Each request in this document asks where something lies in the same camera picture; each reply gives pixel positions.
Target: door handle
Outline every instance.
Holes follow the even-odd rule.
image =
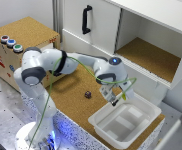
[[[92,7],[87,5],[87,8],[83,10],[83,24],[82,24],[82,31],[83,34],[89,33],[91,30],[87,28],[87,12],[92,10]]]

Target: cable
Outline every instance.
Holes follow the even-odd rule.
[[[125,80],[123,80],[123,81],[116,81],[116,82],[108,82],[108,81],[104,81],[104,80],[101,80],[101,79],[99,79],[99,78],[97,78],[97,77],[95,77],[95,75],[82,63],[82,62],[80,62],[79,60],[77,60],[76,58],[73,58],[73,57],[69,57],[68,56],[68,58],[71,58],[71,59],[73,59],[73,60],[75,60],[75,61],[77,61],[79,64],[81,64],[95,79],[97,79],[97,80],[99,80],[99,81],[101,81],[101,82],[104,82],[104,83],[109,83],[109,84],[116,84],[116,83],[124,83],[124,82],[127,82],[127,81],[132,81],[132,83],[131,83],[131,85],[124,91],[124,92],[122,92],[123,94],[125,94],[126,93],[126,91],[128,91],[131,87],[132,87],[132,85],[136,82],[136,78],[129,78],[129,79],[125,79]],[[30,149],[30,147],[31,147],[31,145],[32,145],[32,143],[33,143],[33,140],[34,140],[34,137],[35,137],[35,135],[36,135],[36,133],[37,133],[37,131],[38,131],[38,129],[39,129],[39,127],[40,127],[40,125],[41,125],[41,123],[42,123],[42,120],[43,120],[43,118],[44,118],[44,114],[45,114],[45,111],[46,111],[46,108],[47,108],[47,104],[48,104],[48,102],[49,102],[49,97],[50,97],[50,95],[51,95],[51,90],[52,90],[52,85],[53,85],[53,83],[52,83],[52,81],[53,81],[53,74],[54,74],[54,71],[55,71],[55,68],[56,68],[56,65],[58,64],[58,62],[60,61],[62,59],[62,57],[60,57],[56,62],[55,62],[55,64],[54,64],[54,67],[53,67],[53,70],[52,70],[52,74],[51,74],[51,76],[52,77],[50,77],[50,88],[49,88],[49,95],[48,95],[48,97],[47,97],[47,101],[46,101],[46,104],[45,104],[45,107],[44,107],[44,111],[43,111],[43,113],[42,113],[42,117],[41,117],[41,120],[40,120],[40,123],[39,123],[39,125],[38,125],[38,127],[37,127],[37,129],[36,129],[36,131],[35,131],[35,133],[34,133],[34,135],[33,135],[33,138],[32,138],[32,140],[31,140],[31,142],[30,142],[30,145],[29,145],[29,149]]]

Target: white robotic arm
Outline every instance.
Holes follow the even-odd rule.
[[[55,49],[46,49],[45,51],[41,52],[40,49],[36,47],[27,48],[23,55],[22,67],[14,72],[14,78],[20,90],[23,91],[29,98],[32,98],[38,109],[36,124],[27,137],[27,141],[31,141],[36,129],[39,126],[32,144],[34,149],[40,149],[40,143],[42,143],[44,139],[47,139],[47,136],[51,135],[54,131],[53,116],[57,112],[57,109],[53,100],[49,97],[46,111],[42,118],[45,104],[49,95],[41,85],[41,81],[45,77],[46,71],[53,70],[55,63],[59,58],[62,59],[55,67],[56,74],[70,74],[74,72],[79,64],[79,62],[76,60],[79,60],[84,65],[93,68],[95,76],[100,79],[96,80],[96,82],[102,84],[100,89],[102,95],[108,102],[111,102],[113,106],[118,102],[118,100],[116,100],[116,96],[112,92],[112,87],[119,86],[122,91],[125,91],[129,85],[131,85],[130,81],[117,84],[105,83],[123,81],[128,78],[124,64],[122,63],[121,59],[117,57],[107,60],[104,57],[93,57],[78,53],[66,53]],[[133,95],[134,92],[132,89],[126,91],[126,96],[128,98],[132,97]]]

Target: cork board surface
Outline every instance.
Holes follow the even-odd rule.
[[[101,85],[97,84],[95,79],[79,65],[74,73],[53,84],[51,97],[60,111],[111,150],[114,150],[115,148],[95,133],[93,126],[88,122],[88,118],[107,103],[99,92],[100,87]],[[86,91],[91,91],[91,99],[84,97]],[[115,94],[121,92],[119,88],[113,91]],[[164,115],[161,114],[127,150],[136,150],[163,119]]]
[[[3,35],[8,35],[10,39],[16,40],[17,44],[23,46],[24,50],[59,36],[57,32],[31,17],[26,17],[0,27],[0,38]]]
[[[181,60],[140,38],[135,38],[116,53],[169,82],[172,82]]]

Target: brown box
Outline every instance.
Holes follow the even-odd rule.
[[[60,35],[31,17],[0,27],[0,38],[3,35],[8,35],[10,39],[16,40],[17,44],[23,46],[24,50],[34,46],[42,48],[50,43],[53,43],[55,48],[60,49]],[[13,72],[21,67],[22,55],[23,53],[14,53],[13,49],[7,48],[0,42],[0,77],[18,91],[19,88],[14,80]],[[53,79],[56,81],[61,77],[63,75]],[[50,73],[47,72],[46,77],[42,80],[44,87],[49,85],[49,78]]]

